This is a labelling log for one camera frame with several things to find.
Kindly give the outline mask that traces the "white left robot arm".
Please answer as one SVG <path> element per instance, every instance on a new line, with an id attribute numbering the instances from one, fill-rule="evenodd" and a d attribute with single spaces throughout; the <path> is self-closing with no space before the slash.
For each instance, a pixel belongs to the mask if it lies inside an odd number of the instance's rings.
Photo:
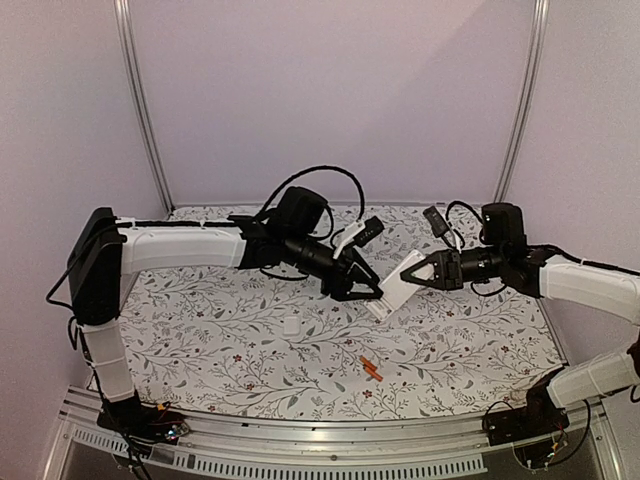
<path id="1" fill-rule="evenodd" d="M 381 298 L 380 278 L 359 250 L 382 233 L 382 221 L 359 216 L 329 246 L 316 233 L 329 210 L 324 197 L 303 187 L 287 188 L 272 208 L 222 221 L 124 220 L 107 207 L 96 209 L 69 256 L 66 279 L 89 364 L 111 402 L 111 419 L 128 434 L 141 433 L 149 423 L 146 408 L 133 400 L 136 387 L 118 325 L 125 276 L 285 264 L 317 279 L 322 295 L 335 301 Z"/>

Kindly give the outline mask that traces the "white battery cover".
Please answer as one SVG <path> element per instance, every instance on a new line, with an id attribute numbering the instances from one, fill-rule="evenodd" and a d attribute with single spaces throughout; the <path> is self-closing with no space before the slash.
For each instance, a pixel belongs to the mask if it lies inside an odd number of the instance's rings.
<path id="1" fill-rule="evenodd" d="M 301 320 L 295 316 L 283 319 L 282 333 L 285 337 L 295 337 L 301 332 Z"/>

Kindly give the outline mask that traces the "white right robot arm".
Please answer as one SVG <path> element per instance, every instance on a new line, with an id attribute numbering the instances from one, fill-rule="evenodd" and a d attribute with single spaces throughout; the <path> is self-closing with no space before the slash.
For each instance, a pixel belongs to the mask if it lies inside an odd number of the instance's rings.
<path id="1" fill-rule="evenodd" d="M 435 251 L 400 273 L 402 281 L 432 290 L 454 291 L 498 279 L 502 285 L 542 303 L 551 313 L 584 313 L 639 326 L 639 274 L 572 255 L 551 244 L 531 244 L 523 213 L 511 203 L 491 203 L 480 212 L 480 246 Z M 523 407 L 517 427 L 537 436 L 552 424 L 556 409 L 606 397 L 639 384 L 639 343 L 606 343 L 595 355 L 552 373 L 539 398 Z"/>

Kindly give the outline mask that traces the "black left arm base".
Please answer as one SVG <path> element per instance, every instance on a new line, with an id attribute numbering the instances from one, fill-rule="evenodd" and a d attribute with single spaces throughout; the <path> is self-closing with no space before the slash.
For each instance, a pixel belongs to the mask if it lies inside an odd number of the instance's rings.
<path id="1" fill-rule="evenodd" d="M 137 392 L 117 402 L 103 400 L 97 425 L 149 444 L 176 444 L 190 433 L 185 416 L 174 411 L 170 402 L 148 406 L 141 402 Z"/>

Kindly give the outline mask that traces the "white remote control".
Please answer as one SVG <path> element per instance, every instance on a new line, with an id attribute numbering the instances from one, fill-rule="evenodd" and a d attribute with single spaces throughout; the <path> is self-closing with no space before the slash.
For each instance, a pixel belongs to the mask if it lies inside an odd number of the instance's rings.
<path id="1" fill-rule="evenodd" d="M 367 310 L 377 320 L 380 320 L 382 322 L 384 322 L 397 310 L 399 310 L 419 289 L 422 288 L 401 280 L 399 273 L 400 264 L 402 263 L 402 261 L 391 271 L 391 273 L 384 280 L 380 282 L 379 286 L 384 292 L 382 298 L 379 300 L 371 300 L 365 303 L 365 307 L 367 308 Z"/>

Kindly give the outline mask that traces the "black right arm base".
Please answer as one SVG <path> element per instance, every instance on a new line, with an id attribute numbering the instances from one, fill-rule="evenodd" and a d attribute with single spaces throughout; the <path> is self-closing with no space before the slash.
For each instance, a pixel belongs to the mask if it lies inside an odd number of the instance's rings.
<path id="1" fill-rule="evenodd" d="M 485 413 L 482 429 L 491 446 L 560 432 L 570 425 L 565 410 L 552 403 L 543 383 L 530 388 L 525 399 L 523 407 Z"/>

